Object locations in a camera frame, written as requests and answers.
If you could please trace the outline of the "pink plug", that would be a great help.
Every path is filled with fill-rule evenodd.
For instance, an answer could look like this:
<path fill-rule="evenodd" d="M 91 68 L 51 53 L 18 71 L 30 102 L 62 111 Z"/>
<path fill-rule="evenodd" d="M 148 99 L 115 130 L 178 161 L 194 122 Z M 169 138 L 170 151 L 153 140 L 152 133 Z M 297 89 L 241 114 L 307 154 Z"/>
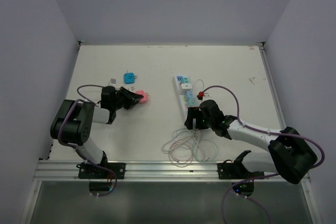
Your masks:
<path fill-rule="evenodd" d="M 135 93 L 142 96 L 142 98 L 139 100 L 139 103 L 147 103 L 148 102 L 148 99 L 149 99 L 149 94 L 148 93 L 146 93 L 143 90 L 137 90 Z"/>

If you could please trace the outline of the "white power strip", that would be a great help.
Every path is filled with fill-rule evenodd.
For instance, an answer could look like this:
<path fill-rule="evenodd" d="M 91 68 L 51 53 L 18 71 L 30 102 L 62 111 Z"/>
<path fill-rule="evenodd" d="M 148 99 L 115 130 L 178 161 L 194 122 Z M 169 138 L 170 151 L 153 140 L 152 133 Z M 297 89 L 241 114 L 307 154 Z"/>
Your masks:
<path fill-rule="evenodd" d="M 186 117 L 187 117 L 187 110 L 189 108 L 187 106 L 187 101 L 185 100 L 185 93 L 186 93 L 186 91 L 192 91 L 192 90 L 182 90 L 180 88 L 181 83 L 183 83 L 183 81 L 182 81 L 183 77 L 188 77 L 188 76 L 184 76 L 184 75 L 174 76 L 173 77 L 173 87 L 175 88 L 175 94 L 176 94 L 176 97 L 177 97 L 178 107 L 179 107 L 180 112 L 182 114 L 182 118 L 185 120 Z"/>

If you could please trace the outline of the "blue cube charger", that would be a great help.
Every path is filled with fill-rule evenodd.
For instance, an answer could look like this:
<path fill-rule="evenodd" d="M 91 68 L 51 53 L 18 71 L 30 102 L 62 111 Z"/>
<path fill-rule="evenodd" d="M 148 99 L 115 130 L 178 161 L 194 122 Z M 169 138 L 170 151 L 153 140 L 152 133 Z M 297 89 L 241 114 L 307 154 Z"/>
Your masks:
<path fill-rule="evenodd" d="M 192 91 L 186 91 L 185 93 L 185 100 L 188 101 L 189 99 L 194 99 Z"/>

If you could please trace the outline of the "blue plug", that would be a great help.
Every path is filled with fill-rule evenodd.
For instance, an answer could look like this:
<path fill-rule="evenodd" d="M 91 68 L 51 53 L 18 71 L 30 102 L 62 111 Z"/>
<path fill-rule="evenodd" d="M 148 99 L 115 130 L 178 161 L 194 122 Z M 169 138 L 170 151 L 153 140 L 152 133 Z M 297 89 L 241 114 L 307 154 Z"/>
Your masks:
<path fill-rule="evenodd" d="M 136 78 L 137 78 L 137 75 L 135 75 L 133 72 L 126 72 L 123 75 L 123 83 L 124 84 L 134 84 Z"/>

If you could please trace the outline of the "white cube charger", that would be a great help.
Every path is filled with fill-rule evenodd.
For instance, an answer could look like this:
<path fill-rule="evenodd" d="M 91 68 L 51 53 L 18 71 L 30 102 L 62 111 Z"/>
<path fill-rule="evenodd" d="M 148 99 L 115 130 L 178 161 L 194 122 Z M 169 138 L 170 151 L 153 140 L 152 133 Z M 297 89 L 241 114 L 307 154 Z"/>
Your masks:
<path fill-rule="evenodd" d="M 181 83 L 180 88 L 182 90 L 192 90 L 192 85 L 190 83 Z"/>

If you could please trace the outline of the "teal cube plug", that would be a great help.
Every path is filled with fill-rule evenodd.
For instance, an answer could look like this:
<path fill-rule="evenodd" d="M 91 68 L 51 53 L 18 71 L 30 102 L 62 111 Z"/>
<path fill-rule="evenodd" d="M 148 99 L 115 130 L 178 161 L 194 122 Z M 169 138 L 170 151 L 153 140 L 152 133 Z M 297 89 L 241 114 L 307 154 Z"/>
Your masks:
<path fill-rule="evenodd" d="M 188 77 L 183 77 L 182 81 L 183 81 L 183 83 L 189 83 L 190 82 Z"/>

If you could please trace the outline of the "teal cube charger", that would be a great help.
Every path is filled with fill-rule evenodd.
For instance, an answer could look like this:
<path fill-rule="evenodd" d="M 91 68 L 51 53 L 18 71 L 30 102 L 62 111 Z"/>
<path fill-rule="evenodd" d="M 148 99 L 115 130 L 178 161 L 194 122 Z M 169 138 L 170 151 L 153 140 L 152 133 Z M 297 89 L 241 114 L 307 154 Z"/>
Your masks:
<path fill-rule="evenodd" d="M 187 106 L 188 106 L 188 107 L 194 107 L 194 106 L 197 106 L 197 102 L 195 101 L 194 98 L 190 98 L 190 99 L 188 99 L 188 101 L 187 101 Z"/>

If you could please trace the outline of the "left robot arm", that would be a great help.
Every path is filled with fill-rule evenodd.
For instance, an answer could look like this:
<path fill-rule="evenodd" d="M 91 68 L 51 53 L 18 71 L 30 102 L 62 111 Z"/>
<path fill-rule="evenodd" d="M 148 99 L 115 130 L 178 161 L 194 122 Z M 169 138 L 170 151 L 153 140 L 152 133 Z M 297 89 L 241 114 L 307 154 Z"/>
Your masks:
<path fill-rule="evenodd" d="M 119 109 L 129 110 L 143 98 L 124 87 L 101 86 L 99 105 L 82 99 L 64 100 L 51 124 L 50 136 L 90 164 L 97 178 L 104 178 L 109 172 L 107 156 L 90 136 L 92 125 L 112 124 Z"/>

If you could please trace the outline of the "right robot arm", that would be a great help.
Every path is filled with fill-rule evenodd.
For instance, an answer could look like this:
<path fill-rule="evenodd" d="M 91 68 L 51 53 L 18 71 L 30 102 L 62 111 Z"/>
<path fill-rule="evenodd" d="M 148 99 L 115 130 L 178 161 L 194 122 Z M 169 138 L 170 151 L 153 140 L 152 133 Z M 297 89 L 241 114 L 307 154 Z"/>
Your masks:
<path fill-rule="evenodd" d="M 263 153 L 246 150 L 233 161 L 219 163 L 220 179 L 248 179 L 276 173 L 287 182 L 298 184 L 318 159 L 295 129 L 287 127 L 275 134 L 262 128 L 253 130 L 236 116 L 225 115 L 213 100 L 188 108 L 184 125 L 189 130 L 211 129 L 219 137 L 264 150 Z"/>

